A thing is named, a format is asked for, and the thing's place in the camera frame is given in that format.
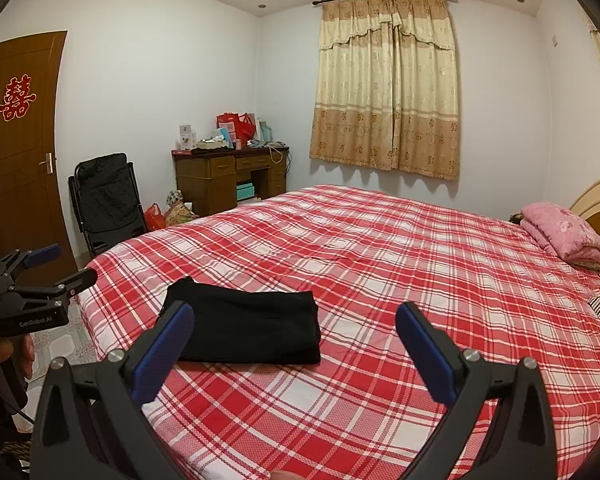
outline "teal box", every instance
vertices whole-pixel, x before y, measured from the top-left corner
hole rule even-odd
[[[253,184],[240,184],[240,186],[236,187],[236,193],[238,200],[244,200],[255,196],[256,189],[253,187]]]

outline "chinese character decoration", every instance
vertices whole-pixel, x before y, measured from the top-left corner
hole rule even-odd
[[[20,79],[11,78],[4,94],[4,104],[0,105],[0,112],[5,121],[24,117],[29,110],[29,102],[36,100],[36,95],[29,93],[30,84],[31,78],[27,74]]]

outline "wooden door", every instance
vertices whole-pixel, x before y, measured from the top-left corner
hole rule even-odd
[[[48,285],[77,270],[56,177],[54,121],[64,32],[0,43],[0,256],[58,243],[62,256],[27,270]]]

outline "bed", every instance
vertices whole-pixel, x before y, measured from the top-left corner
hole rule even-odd
[[[96,257],[78,300],[99,357],[155,323],[167,286],[311,290],[321,363],[181,362],[143,410],[191,478],[397,478],[443,414],[394,329],[414,301],[461,348],[542,367],[567,478],[600,436],[600,276],[544,253],[520,227],[395,198],[317,186],[142,235]],[[452,474],[468,470],[486,404]]]

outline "silver bolt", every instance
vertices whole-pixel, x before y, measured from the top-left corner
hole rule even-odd
[[[51,368],[51,370],[59,370],[64,366],[65,362],[66,359],[64,357],[56,357],[51,361],[49,367]]]
[[[107,360],[112,363],[119,363],[125,358],[125,351],[122,348],[116,348],[107,354]]]
[[[479,361],[480,360],[480,352],[478,352],[477,350],[474,350],[473,348],[467,348],[467,349],[465,349],[465,351],[462,352],[462,356],[469,363],[474,363],[475,361]]]
[[[524,366],[529,368],[529,370],[535,370],[535,368],[538,367],[538,362],[532,357],[525,357],[524,359],[522,359],[522,362]]]

